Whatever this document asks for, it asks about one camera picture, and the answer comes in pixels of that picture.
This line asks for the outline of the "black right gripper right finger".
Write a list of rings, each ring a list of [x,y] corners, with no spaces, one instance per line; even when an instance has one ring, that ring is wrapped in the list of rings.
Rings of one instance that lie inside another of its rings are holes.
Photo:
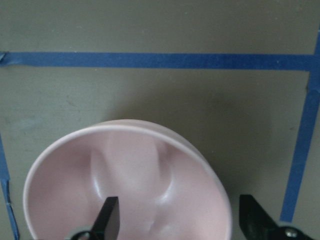
[[[246,240],[268,240],[279,226],[249,194],[239,196],[239,226]]]

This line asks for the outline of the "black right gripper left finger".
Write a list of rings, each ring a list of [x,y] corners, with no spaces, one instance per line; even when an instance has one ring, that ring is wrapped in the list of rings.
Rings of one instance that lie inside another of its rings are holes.
[[[116,240],[119,234],[119,198],[107,197],[90,230],[90,240]]]

